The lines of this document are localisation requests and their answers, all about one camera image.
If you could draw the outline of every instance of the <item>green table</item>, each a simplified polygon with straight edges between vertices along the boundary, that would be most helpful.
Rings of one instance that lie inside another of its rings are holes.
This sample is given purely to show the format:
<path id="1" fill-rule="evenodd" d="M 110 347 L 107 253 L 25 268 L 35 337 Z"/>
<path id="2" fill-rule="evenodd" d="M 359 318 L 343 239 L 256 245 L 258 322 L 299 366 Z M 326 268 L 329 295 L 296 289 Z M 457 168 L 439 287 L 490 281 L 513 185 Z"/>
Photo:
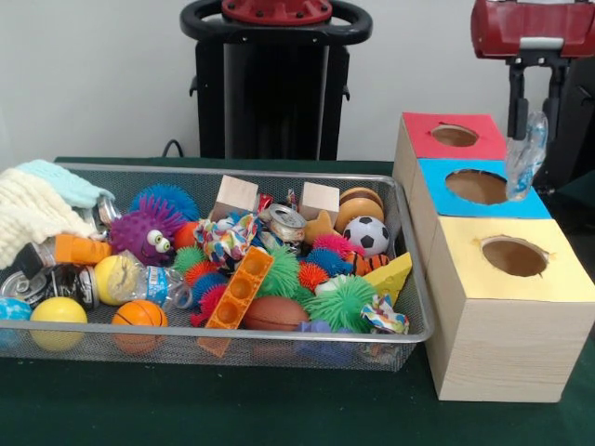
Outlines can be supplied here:
<path id="1" fill-rule="evenodd" d="M 66 159 L 63 162 L 352 172 L 390 163 Z M 423 347 L 400 372 L 0 360 L 0 444 L 586 445 L 595 344 L 559 404 L 436 400 Z"/>

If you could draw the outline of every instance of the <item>yellow triangle block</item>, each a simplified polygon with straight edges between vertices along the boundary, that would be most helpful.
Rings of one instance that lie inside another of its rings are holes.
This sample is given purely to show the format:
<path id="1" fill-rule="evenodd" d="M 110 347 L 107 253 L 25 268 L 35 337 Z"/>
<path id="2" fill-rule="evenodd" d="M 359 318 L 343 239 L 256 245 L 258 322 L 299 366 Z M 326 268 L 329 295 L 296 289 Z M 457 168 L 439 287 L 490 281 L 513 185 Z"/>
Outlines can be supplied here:
<path id="1" fill-rule="evenodd" d="M 409 253 L 405 253 L 392 260 L 388 265 L 366 274 L 364 279 L 376 288 L 379 295 L 390 295 L 390 302 L 394 306 L 409 271 L 411 271 L 411 256 Z"/>

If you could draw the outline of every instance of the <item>orange lego brick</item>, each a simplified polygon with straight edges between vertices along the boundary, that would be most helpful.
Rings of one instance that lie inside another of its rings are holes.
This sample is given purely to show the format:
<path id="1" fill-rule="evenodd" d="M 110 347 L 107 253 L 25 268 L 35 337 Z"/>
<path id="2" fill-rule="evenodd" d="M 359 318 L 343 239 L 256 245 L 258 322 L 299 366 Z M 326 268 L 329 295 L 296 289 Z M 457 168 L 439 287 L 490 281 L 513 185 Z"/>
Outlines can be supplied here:
<path id="1" fill-rule="evenodd" d="M 56 236 L 54 257 L 57 263 L 97 265 L 105 257 L 111 255 L 112 247 L 107 243 L 68 234 Z"/>
<path id="2" fill-rule="evenodd" d="M 255 247 L 251 247 L 244 260 L 231 278 L 225 293 L 205 328 L 227 328 L 235 330 L 240 326 L 248 307 L 257 295 L 258 288 L 269 273 L 273 258 Z M 199 337 L 198 345 L 222 358 L 231 339 Z"/>

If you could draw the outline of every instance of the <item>red robot part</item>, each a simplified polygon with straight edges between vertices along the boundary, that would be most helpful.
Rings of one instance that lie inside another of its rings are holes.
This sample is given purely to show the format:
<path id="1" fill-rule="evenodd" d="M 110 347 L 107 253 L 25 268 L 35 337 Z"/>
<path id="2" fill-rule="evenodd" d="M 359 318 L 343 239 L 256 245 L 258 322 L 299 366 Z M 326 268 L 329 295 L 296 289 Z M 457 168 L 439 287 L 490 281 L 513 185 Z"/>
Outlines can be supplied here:
<path id="1" fill-rule="evenodd" d="M 256 25 L 299 26 L 329 20 L 333 8 L 328 0 L 223 0 L 221 12 Z"/>
<path id="2" fill-rule="evenodd" d="M 478 58 L 507 59 L 523 50 L 560 50 L 565 59 L 595 55 L 595 5 L 476 0 L 471 39 Z"/>

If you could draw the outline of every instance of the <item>cable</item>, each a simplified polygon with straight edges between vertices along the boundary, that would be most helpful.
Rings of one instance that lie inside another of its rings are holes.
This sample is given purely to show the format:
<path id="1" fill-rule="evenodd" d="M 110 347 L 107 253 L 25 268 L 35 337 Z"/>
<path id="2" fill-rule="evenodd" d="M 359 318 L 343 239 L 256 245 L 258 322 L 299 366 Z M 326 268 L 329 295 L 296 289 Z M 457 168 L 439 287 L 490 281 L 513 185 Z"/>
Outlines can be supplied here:
<path id="1" fill-rule="evenodd" d="M 169 153 L 169 148 L 171 146 L 176 146 L 176 148 L 178 148 L 179 157 L 184 158 L 184 150 L 182 149 L 182 146 L 179 145 L 179 142 L 175 139 L 170 139 L 167 142 L 167 144 L 165 144 L 164 152 L 161 154 L 162 158 L 165 158 L 167 156 L 167 154 Z"/>

